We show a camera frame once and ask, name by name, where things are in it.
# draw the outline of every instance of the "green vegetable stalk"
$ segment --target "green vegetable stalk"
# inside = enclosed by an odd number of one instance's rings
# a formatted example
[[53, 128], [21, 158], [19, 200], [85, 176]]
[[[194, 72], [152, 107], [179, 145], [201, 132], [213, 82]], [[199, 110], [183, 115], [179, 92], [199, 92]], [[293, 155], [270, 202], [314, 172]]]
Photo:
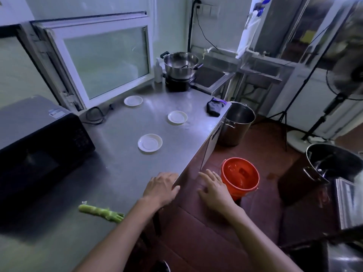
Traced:
[[78, 206], [78, 210], [82, 213], [91, 214], [95, 216], [100, 216], [108, 221], [120, 223], [125, 217], [124, 214], [110, 211], [110, 209], [97, 208], [95, 206], [87, 205], [87, 202], [82, 202], [83, 204]]

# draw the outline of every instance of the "dish cloth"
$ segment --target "dish cloth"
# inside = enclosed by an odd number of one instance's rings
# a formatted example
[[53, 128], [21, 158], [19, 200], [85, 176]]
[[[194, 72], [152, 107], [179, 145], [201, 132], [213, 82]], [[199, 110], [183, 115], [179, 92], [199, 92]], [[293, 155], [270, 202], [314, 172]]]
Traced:
[[212, 98], [211, 101], [209, 101], [206, 104], [206, 112], [208, 114], [210, 114], [211, 116], [214, 117], [219, 117], [221, 114], [221, 109], [227, 104], [226, 101], [221, 100], [221, 99], [217, 99], [217, 98]]

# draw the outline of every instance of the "stainless steel pot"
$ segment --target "stainless steel pot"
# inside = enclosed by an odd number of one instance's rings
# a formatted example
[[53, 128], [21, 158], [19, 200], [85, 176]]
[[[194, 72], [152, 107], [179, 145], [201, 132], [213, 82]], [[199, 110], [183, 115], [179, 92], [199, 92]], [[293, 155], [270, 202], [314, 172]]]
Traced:
[[218, 144], [223, 146], [237, 146], [245, 136], [251, 123], [256, 119], [253, 110], [246, 104], [232, 103], [227, 112]]
[[312, 144], [279, 179], [279, 194], [285, 205], [291, 205], [337, 178], [354, 182], [362, 170], [363, 160], [358, 155], [330, 144]]
[[175, 80], [189, 80], [194, 78], [197, 69], [203, 66], [192, 53], [172, 53], [168, 51], [160, 55], [164, 59], [165, 71], [168, 77]]

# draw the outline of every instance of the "label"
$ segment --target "label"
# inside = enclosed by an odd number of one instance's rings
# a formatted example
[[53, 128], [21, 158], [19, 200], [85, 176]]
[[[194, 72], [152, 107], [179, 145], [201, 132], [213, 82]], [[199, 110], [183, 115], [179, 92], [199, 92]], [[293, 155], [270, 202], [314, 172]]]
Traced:
[[65, 115], [65, 113], [61, 110], [50, 110], [49, 115], [55, 119], [58, 119], [58, 118], [62, 117], [63, 115]]

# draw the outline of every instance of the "red bucket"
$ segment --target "red bucket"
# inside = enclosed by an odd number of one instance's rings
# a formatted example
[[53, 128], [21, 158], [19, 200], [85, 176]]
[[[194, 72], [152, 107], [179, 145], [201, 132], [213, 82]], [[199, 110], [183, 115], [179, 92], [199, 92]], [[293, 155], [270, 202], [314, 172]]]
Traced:
[[222, 163], [221, 178], [234, 201], [256, 190], [260, 182], [255, 166], [238, 157], [229, 158]]

